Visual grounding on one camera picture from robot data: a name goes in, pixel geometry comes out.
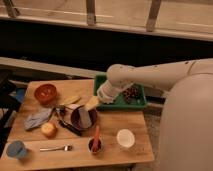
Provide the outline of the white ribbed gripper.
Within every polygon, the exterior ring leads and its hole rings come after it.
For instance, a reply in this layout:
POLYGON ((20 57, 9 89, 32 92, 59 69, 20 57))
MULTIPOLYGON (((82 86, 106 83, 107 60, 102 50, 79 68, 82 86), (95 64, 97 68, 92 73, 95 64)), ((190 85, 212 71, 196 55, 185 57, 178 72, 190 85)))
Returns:
POLYGON ((108 80, 106 80, 97 90, 97 96, 92 96, 84 105, 86 111, 90 111, 102 103, 110 104, 119 95, 120 90, 114 87, 108 80))

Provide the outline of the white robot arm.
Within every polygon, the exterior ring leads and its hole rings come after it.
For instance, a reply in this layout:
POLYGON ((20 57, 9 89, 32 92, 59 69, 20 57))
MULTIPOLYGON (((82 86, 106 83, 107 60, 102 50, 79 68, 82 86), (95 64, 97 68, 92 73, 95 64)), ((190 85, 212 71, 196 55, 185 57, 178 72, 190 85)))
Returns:
POLYGON ((179 80, 194 74, 213 74, 213 58, 188 60, 143 67, 113 64, 107 80, 98 88, 97 95, 86 103, 87 111, 105 103, 112 103, 117 96, 133 84, 169 91, 179 80))

